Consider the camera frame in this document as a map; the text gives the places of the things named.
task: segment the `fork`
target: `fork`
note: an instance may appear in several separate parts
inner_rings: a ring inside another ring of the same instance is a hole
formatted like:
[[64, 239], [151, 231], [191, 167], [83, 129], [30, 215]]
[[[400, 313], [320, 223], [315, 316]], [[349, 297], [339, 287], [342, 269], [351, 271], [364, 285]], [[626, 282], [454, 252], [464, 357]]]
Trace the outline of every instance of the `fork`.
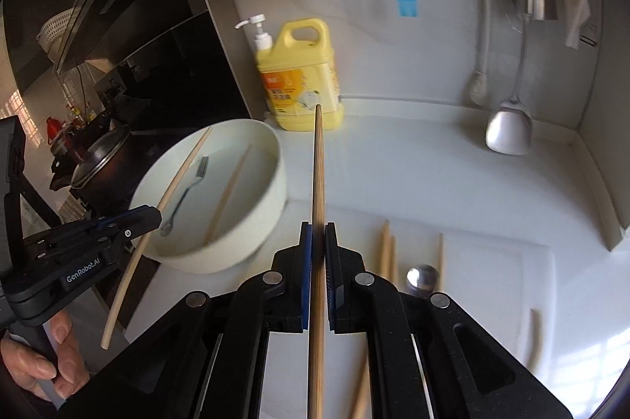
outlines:
[[162, 227], [160, 227], [159, 233], [162, 236], [168, 236], [171, 233], [171, 231], [172, 231], [172, 223], [175, 220], [175, 215], [177, 214], [177, 211], [179, 210], [180, 206], [182, 205], [182, 202], [184, 202], [184, 199], [186, 198], [186, 195], [188, 194], [190, 189], [192, 187], [196, 186], [197, 184], [201, 183], [201, 181], [204, 180], [204, 177], [206, 176], [206, 170], [208, 169], [208, 159], [209, 159], [208, 156], [202, 156], [202, 158], [200, 159], [199, 166], [197, 167], [197, 172], [195, 174], [196, 180], [194, 181], [194, 183], [190, 184], [190, 186], [188, 186], [184, 190], [184, 193], [180, 197], [177, 205], [175, 206], [175, 209], [172, 211], [171, 216], [164, 223], [164, 225], [162, 225]]

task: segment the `dish soap bottle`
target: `dish soap bottle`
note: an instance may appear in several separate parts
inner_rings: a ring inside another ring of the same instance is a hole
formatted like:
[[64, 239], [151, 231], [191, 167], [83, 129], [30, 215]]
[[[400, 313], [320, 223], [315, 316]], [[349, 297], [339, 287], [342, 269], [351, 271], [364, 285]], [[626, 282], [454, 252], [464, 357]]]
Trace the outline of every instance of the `dish soap bottle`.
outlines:
[[[315, 106], [321, 104], [324, 129], [338, 127], [343, 105], [328, 25], [314, 17], [290, 21], [273, 44], [263, 30], [264, 20], [263, 14], [255, 15], [236, 28], [256, 26], [256, 62], [278, 124], [288, 131], [313, 131]], [[313, 28], [317, 38], [295, 39], [293, 33], [299, 28]]]

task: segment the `bottle label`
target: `bottle label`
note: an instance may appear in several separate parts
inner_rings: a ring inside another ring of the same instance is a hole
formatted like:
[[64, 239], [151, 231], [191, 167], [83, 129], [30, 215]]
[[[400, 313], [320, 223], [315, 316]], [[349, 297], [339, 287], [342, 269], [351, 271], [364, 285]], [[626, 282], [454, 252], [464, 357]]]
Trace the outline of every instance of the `bottle label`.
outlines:
[[322, 113], [339, 107], [339, 81], [328, 63], [261, 74], [275, 114], [312, 115], [317, 104]]

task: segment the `white plastic basket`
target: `white plastic basket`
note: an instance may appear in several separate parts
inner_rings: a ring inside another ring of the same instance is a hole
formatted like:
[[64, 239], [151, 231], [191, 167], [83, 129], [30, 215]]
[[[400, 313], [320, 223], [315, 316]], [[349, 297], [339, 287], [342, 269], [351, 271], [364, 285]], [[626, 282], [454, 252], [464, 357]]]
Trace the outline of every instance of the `white plastic basket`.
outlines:
[[74, 9], [67, 9], [67, 11], [51, 17], [37, 34], [37, 42], [53, 62], [59, 59], [61, 38], [64, 36], [64, 31], [68, 27], [73, 12]]

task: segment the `metal screw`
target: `metal screw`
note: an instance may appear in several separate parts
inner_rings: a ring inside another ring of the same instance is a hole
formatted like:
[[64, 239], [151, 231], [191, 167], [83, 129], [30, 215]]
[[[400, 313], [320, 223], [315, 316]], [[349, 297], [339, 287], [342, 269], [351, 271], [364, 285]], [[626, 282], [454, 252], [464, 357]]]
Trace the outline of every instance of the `metal screw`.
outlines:
[[267, 273], [263, 275], [263, 282], [269, 284], [269, 286], [279, 284], [282, 282], [282, 274], [279, 271], [267, 271]]
[[191, 308], [201, 307], [206, 302], [206, 295], [200, 291], [194, 291], [186, 297], [186, 305]]
[[431, 295], [431, 303], [438, 309], [446, 309], [450, 305], [450, 299], [443, 293], [435, 293]]
[[355, 275], [355, 282], [360, 286], [371, 286], [374, 284], [374, 276], [367, 272], [357, 273]]

